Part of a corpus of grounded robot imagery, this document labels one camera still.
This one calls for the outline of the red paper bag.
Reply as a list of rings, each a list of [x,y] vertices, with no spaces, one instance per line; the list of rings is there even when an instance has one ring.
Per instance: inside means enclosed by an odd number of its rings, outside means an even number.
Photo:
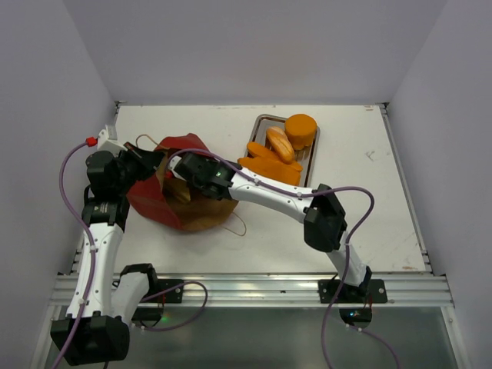
[[[165,158],[158,170],[149,179],[137,182],[128,192],[130,205],[143,217],[179,231],[205,231],[222,227],[238,206],[233,200],[206,198],[197,189],[188,185],[191,202],[182,204],[163,189],[165,165],[168,157],[185,148],[206,149],[205,143],[195,134],[166,137],[155,148],[164,151]]]

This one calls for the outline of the orange twisted bread stick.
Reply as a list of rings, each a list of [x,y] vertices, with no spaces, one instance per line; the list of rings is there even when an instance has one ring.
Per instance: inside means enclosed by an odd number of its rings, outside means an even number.
[[[303,170],[303,167],[298,162],[293,161],[291,163],[286,163],[281,160],[281,157],[275,151],[272,151],[257,142],[254,141],[248,142],[247,151],[252,158],[267,158],[272,161],[277,161],[282,164],[285,164],[290,168],[294,169],[295,171],[302,172]]]

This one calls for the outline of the orange loaf bread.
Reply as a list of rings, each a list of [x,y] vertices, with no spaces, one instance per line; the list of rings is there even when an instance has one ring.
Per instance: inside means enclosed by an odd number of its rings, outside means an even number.
[[[281,161],[261,157],[243,157],[238,159],[238,164],[258,175],[288,185],[297,186],[301,181],[301,173]]]

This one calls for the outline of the golden oval bread roll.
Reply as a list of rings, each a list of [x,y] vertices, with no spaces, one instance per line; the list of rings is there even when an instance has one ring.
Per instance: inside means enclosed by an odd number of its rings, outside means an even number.
[[[294,149],[284,130],[279,127],[269,127],[266,130],[266,136],[271,147],[281,157],[282,161],[291,163],[295,160]]]

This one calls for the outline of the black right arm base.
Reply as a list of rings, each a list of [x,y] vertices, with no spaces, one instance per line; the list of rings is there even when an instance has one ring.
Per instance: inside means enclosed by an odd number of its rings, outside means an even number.
[[[337,274],[330,279],[321,279],[317,282],[318,295],[322,304],[328,304],[340,284]],[[373,318],[375,304],[388,302],[386,287],[381,279],[370,279],[362,290],[344,284],[338,294],[335,304],[339,304],[338,313],[341,320],[349,326],[367,328]]]

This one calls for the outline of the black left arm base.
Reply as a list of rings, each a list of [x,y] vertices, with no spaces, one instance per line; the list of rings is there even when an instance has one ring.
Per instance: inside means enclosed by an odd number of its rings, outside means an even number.
[[[165,320],[165,308],[168,305],[180,304],[183,297],[183,287],[179,287],[184,281],[182,279],[159,279],[157,286],[152,288],[146,297],[157,294],[167,289],[171,289],[165,294],[161,294],[152,299],[146,300],[144,307],[138,307],[135,311],[132,322],[143,327],[155,327],[158,323]]]

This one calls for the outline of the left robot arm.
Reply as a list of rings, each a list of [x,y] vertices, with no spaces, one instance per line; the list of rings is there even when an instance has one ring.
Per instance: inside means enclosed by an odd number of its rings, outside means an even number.
[[[81,264],[65,318],[52,323],[50,335],[59,349],[53,368],[62,361],[78,366],[126,358],[139,301],[153,301],[160,291],[151,264],[125,267],[119,285],[112,285],[130,207],[127,194],[136,182],[152,177],[164,157],[163,151],[126,142],[115,152],[98,150],[86,158],[89,184],[75,216],[84,235]]]

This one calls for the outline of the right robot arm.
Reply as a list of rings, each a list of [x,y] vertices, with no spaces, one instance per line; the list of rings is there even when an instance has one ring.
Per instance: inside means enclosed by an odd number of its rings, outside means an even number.
[[[370,292],[372,271],[352,249],[354,232],[374,208],[374,196],[359,187],[302,188],[264,177],[243,165],[226,161],[205,150],[183,150],[171,159],[172,174],[214,200],[235,200],[278,211],[303,225],[304,242],[328,256],[341,278],[341,293],[349,301],[361,301]],[[359,191],[370,206],[351,230],[336,194]]]

